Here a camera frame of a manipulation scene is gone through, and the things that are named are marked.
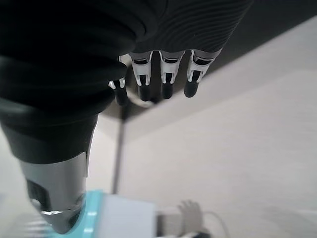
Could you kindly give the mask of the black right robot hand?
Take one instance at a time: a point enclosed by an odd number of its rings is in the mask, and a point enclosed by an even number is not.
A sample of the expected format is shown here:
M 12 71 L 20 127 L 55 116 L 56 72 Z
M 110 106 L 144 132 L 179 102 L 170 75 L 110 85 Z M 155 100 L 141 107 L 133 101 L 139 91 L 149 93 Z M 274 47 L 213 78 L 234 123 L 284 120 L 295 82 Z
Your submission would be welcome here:
M 150 99 L 160 53 L 161 92 L 172 96 L 191 52 L 186 97 L 244 17 L 250 0 L 3 0 L 0 125 L 24 173 L 31 204 L 58 234 L 87 203 L 85 178 L 98 115 L 127 101 L 132 59 L 140 99 Z

